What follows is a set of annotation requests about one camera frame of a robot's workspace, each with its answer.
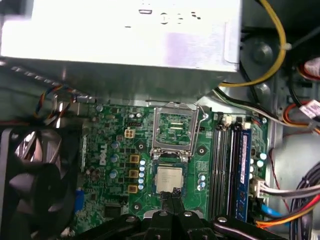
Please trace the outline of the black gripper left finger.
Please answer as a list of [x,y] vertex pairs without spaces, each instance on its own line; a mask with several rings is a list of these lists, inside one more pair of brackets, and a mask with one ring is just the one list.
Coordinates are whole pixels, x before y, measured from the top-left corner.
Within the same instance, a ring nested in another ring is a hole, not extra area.
[[161,192],[160,210],[151,210],[142,220],[124,214],[87,230],[76,240],[170,240],[174,221],[174,192]]

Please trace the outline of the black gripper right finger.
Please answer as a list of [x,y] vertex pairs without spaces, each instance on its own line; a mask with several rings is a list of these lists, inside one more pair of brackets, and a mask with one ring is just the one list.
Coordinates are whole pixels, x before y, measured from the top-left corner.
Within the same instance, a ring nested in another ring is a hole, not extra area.
[[176,227],[182,240],[283,240],[284,237],[226,215],[210,221],[195,211],[186,210],[181,199],[181,189],[171,192]]

